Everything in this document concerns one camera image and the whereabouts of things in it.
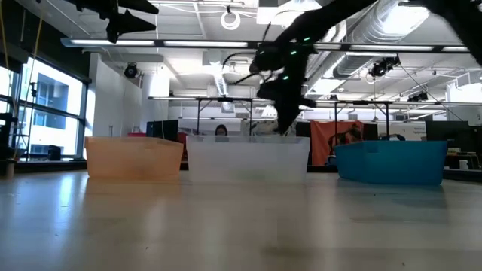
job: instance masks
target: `orange curtain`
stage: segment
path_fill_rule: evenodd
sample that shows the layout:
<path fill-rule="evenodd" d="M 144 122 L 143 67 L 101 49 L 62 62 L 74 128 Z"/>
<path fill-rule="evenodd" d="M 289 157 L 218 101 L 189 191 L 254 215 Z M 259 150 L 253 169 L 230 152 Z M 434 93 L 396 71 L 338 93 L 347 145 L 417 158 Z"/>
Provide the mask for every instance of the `orange curtain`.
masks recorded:
<path fill-rule="evenodd" d="M 324 166 L 330 151 L 334 152 L 334 122 L 311 121 L 311 148 L 314 166 Z M 363 123 L 344 121 L 338 123 L 338 144 L 348 144 L 362 140 Z"/>

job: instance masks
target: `person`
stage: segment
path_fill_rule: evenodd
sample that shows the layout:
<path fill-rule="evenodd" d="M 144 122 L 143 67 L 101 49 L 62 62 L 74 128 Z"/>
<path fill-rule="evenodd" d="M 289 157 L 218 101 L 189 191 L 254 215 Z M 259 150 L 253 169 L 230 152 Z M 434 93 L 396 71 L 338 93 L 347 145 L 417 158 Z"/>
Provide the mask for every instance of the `person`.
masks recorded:
<path fill-rule="evenodd" d="M 218 125 L 216 127 L 215 135 L 217 136 L 227 136 L 227 128 L 224 125 Z"/>

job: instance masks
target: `security camera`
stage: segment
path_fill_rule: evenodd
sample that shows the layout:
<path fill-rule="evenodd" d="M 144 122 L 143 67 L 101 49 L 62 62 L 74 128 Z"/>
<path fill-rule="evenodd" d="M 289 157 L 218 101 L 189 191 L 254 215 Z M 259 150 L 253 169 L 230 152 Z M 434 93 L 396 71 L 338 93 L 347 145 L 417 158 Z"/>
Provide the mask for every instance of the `security camera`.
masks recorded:
<path fill-rule="evenodd" d="M 130 78 L 130 79 L 136 78 L 138 73 L 139 73 L 139 70 L 137 69 L 137 63 L 127 64 L 127 68 L 124 71 L 124 75 L 126 75 L 127 78 Z"/>

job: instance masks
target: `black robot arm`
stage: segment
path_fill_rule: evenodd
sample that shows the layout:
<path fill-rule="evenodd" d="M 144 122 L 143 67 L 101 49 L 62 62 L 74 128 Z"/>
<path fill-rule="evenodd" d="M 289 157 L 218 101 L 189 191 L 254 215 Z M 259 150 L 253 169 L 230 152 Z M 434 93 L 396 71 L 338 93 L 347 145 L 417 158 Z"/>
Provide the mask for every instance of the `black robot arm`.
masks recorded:
<path fill-rule="evenodd" d="M 274 81 L 260 86 L 258 97 L 274 101 L 278 111 L 279 133 L 284 134 L 299 115 L 299 105 L 316 107 L 304 98 L 302 86 L 308 57 L 316 53 L 313 45 L 337 23 L 361 11 L 377 0 L 334 0 L 323 8 L 301 14 L 275 41 L 264 42 L 256 52 L 251 72 L 284 68 Z M 482 65 L 482 14 L 480 1 L 412 0 L 443 17 L 453 28 L 472 56 Z"/>

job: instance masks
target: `blue plastic bin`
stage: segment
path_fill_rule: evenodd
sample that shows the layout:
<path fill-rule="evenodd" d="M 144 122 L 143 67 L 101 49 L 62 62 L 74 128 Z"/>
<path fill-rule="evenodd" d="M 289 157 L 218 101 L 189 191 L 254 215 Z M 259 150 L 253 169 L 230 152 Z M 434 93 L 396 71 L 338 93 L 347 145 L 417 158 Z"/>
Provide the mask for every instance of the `blue plastic bin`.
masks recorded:
<path fill-rule="evenodd" d="M 372 184 L 439 185 L 446 142 L 368 141 L 335 147 L 341 178 Z"/>

